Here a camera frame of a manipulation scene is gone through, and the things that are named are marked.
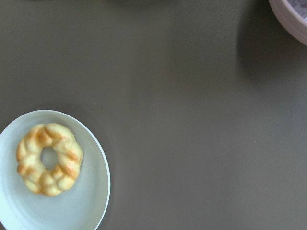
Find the light green bowl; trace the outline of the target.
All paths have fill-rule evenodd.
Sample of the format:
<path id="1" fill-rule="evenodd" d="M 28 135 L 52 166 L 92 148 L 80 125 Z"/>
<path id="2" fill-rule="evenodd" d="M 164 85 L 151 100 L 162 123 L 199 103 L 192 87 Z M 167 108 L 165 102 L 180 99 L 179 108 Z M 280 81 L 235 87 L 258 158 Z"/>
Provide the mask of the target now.
<path id="1" fill-rule="evenodd" d="M 307 1 L 269 0 L 269 4 L 286 31 L 299 42 L 307 45 Z"/>

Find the white chipped plate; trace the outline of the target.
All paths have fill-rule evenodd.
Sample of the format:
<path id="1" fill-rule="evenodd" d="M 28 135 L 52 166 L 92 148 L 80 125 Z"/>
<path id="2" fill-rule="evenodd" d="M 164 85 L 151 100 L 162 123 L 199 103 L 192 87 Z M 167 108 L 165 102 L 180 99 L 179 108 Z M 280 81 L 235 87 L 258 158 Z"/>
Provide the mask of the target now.
<path id="1" fill-rule="evenodd" d="M 30 192 L 17 173 L 20 139 L 36 124 L 58 123 L 70 129 L 83 150 L 81 172 L 73 187 L 57 196 Z M 37 110 L 13 120 L 0 135 L 0 221 L 7 230 L 95 230 L 109 202 L 110 172 L 93 133 L 77 119 Z"/>

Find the braided golden donut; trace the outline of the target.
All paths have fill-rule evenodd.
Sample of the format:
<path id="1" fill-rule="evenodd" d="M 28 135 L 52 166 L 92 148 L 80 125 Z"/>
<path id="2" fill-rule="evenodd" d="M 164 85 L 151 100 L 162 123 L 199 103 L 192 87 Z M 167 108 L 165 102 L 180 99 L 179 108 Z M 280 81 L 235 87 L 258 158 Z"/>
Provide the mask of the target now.
<path id="1" fill-rule="evenodd" d="M 58 162 L 53 169 L 41 161 L 41 153 L 47 147 L 57 154 Z M 56 123 L 38 124 L 20 140 L 16 159 L 17 172 L 31 192 L 57 196 L 74 185 L 80 174 L 83 151 L 68 128 Z"/>

